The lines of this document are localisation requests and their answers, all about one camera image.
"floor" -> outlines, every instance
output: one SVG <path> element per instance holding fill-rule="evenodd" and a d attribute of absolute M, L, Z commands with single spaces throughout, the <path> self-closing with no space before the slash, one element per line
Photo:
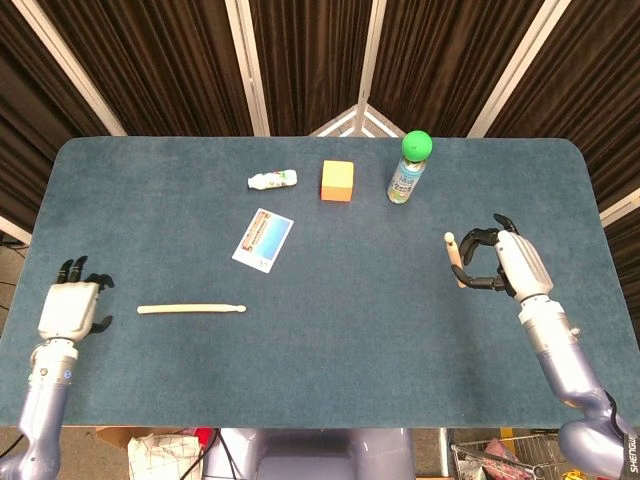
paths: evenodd
<path fill-rule="evenodd" d="M 7 310 L 11 304 L 14 286 L 20 277 L 23 255 L 28 250 L 12 251 L 0 248 L 0 332 L 4 328 Z M 456 442 L 491 439 L 499 435 L 498 430 L 454 430 Z M 18 436 L 15 427 L 0 427 L 0 450 L 9 446 Z M 416 472 L 428 476 L 440 476 L 440 460 L 438 453 L 438 430 L 413 430 Z M 26 442 L 20 444 L 15 451 L 25 448 Z M 124 480 L 128 478 L 127 453 L 113 447 L 96 437 L 92 428 L 64 428 L 60 440 L 62 450 L 62 468 L 60 480 Z"/>

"curtain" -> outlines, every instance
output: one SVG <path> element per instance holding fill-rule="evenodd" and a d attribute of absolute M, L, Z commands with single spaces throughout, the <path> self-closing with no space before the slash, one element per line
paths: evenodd
<path fill-rule="evenodd" d="M 466 136 L 541 0 L 389 0 L 369 103 L 404 131 Z"/>
<path fill-rule="evenodd" d="M 252 135 L 223 1 L 39 3 L 129 135 Z"/>
<path fill-rule="evenodd" d="M 640 208 L 605 228 L 640 346 Z"/>
<path fill-rule="evenodd" d="M 640 187 L 640 2 L 571 2 L 487 136 L 564 137 L 601 210 Z"/>
<path fill-rule="evenodd" d="M 108 132 L 11 2 L 0 50 L 0 215 L 32 231 L 60 147 Z"/>
<path fill-rule="evenodd" d="M 272 135 L 308 135 L 358 102 L 371 0 L 250 0 Z"/>

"drumstick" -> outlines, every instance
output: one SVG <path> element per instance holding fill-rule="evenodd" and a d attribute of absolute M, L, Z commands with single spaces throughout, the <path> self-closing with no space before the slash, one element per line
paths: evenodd
<path fill-rule="evenodd" d="M 449 260 L 451 261 L 451 265 L 457 265 L 462 268 L 462 261 L 460 260 L 460 252 L 458 251 L 458 244 L 456 243 L 456 239 L 453 236 L 453 233 L 447 232 L 444 234 L 444 243 L 447 244 L 447 253 L 449 254 Z M 466 287 L 464 283 L 458 280 L 458 286 L 460 288 Z"/>
<path fill-rule="evenodd" d="M 244 305 L 226 305 L 223 303 L 194 303 L 176 305 L 140 305 L 138 313 L 244 313 L 247 307 Z"/>

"metal basket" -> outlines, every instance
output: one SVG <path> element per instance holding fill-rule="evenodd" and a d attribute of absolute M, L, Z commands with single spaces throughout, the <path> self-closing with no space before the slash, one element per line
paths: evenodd
<path fill-rule="evenodd" d="M 515 477 L 509 474 L 509 471 L 500 470 L 501 466 L 514 467 L 531 479 L 560 480 L 562 478 L 562 469 L 559 467 L 566 461 L 560 453 L 555 435 L 529 435 L 502 439 L 500 442 L 507 447 L 514 447 L 518 462 L 511 462 L 505 458 L 485 453 L 484 450 L 489 445 L 489 441 L 451 445 L 457 478 L 461 478 L 460 461 L 467 458 L 499 470 L 509 478 Z"/>

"yellow sponge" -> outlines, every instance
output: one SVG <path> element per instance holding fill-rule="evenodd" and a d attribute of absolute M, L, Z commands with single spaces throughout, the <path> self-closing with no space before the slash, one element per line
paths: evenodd
<path fill-rule="evenodd" d="M 322 166 L 322 200 L 350 202 L 353 193 L 353 162 L 325 160 Z"/>

